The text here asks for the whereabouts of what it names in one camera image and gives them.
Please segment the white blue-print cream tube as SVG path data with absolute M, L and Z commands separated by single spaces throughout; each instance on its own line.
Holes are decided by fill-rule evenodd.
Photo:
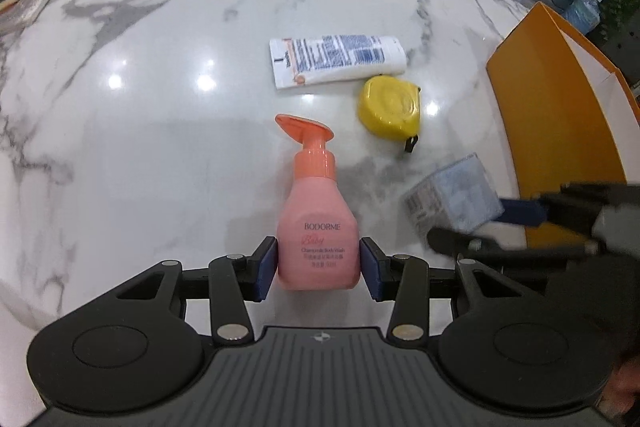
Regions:
M 374 76 L 397 76 L 408 58 L 391 36 L 330 35 L 320 38 L 271 39 L 274 84 L 279 90 Z

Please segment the orange rimmed white box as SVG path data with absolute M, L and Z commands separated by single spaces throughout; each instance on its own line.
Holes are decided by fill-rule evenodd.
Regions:
M 639 106 L 620 70 L 547 5 L 537 3 L 486 66 L 518 191 L 639 181 Z

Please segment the yellow tape measure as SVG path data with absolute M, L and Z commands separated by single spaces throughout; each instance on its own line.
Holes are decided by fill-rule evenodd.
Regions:
M 404 151 L 411 154 L 419 141 L 420 92 L 412 82 L 374 76 L 359 93 L 358 118 L 370 133 L 404 144 Z

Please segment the blue water jug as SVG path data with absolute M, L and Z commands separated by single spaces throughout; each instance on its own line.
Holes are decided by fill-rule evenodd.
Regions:
M 587 35 L 600 24 L 598 0 L 574 0 L 563 13 L 567 20 L 581 34 Z

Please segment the light blue patterned box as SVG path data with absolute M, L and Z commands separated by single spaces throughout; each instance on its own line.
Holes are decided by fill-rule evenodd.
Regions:
M 432 228 L 469 234 L 504 211 L 476 154 L 429 174 L 404 196 L 402 205 L 421 239 Z

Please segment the pink pump lotion bottle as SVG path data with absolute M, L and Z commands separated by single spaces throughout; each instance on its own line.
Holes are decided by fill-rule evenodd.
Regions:
M 333 131 L 320 122 L 279 114 L 276 123 L 302 147 L 278 222 L 278 274 L 290 291 L 337 291 L 360 279 L 358 223 L 337 186 Z

